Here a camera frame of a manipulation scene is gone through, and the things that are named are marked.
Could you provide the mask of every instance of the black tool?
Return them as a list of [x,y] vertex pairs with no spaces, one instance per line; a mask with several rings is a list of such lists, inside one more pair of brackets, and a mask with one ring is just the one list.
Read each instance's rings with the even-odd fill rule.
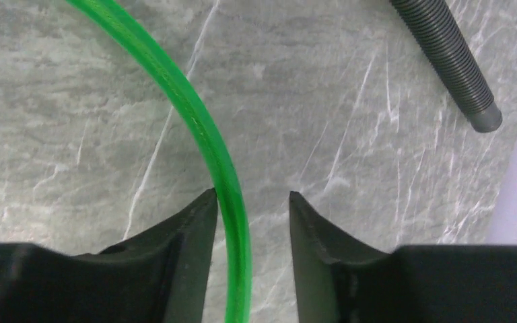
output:
[[502,113],[445,0],[390,0],[473,128],[500,127]]
[[517,323],[517,247],[402,246],[386,254],[290,194],[300,323]]
[[0,244],[0,323],[200,322],[216,222],[208,190],[99,254]]

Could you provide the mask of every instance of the green tube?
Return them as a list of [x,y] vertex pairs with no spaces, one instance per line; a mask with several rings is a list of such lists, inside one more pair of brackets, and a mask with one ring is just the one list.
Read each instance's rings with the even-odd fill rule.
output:
[[242,193],[227,147],[203,102],[155,40],[113,0],[67,0],[100,25],[151,75],[191,131],[217,191],[225,225],[228,290],[225,322],[247,323],[252,280]]

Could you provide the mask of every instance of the threaded rod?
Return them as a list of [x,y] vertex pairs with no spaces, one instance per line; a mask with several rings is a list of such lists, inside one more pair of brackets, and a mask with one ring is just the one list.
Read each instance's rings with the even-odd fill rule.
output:
[[498,129],[502,114],[445,0],[390,2],[473,128]]

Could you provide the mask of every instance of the stone surface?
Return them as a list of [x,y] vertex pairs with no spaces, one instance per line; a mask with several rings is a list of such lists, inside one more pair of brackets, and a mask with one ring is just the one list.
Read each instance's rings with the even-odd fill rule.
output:
[[[482,242],[517,133],[517,0],[449,1],[504,113],[487,135],[386,0],[120,3],[226,139],[252,234],[252,322],[298,320],[290,190],[382,250]],[[97,252],[210,186],[165,95],[111,38],[63,1],[0,1],[0,241]],[[219,228],[205,322],[222,321],[225,272]]]

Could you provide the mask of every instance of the green plastic tubing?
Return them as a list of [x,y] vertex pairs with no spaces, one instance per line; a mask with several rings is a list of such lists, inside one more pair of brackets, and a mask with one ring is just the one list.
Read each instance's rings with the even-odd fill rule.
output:
[[155,40],[113,0],[67,0],[100,25],[151,75],[193,134],[215,185],[225,225],[228,290],[225,322],[247,323],[252,280],[248,220],[227,147],[203,102]]

